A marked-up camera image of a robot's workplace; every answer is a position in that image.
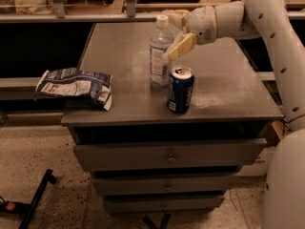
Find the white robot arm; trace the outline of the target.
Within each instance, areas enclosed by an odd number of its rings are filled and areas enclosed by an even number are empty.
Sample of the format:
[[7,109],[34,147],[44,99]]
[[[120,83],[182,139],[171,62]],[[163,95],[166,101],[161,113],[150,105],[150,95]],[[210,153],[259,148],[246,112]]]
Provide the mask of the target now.
[[269,165],[261,229],[305,229],[305,47],[285,1],[244,0],[163,13],[181,30],[162,55],[165,63],[222,37],[263,39],[290,132]]

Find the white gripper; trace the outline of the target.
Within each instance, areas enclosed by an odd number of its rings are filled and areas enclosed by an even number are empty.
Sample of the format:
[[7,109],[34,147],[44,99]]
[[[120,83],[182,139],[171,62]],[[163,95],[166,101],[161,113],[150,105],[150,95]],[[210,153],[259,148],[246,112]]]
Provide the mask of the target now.
[[176,27],[184,27],[187,18],[189,30],[188,33],[182,31],[177,35],[173,43],[163,53],[163,63],[174,62],[190,52],[196,44],[213,43],[217,37],[216,13],[212,6],[197,8],[191,13],[188,10],[163,10],[162,13],[167,15],[169,22]]

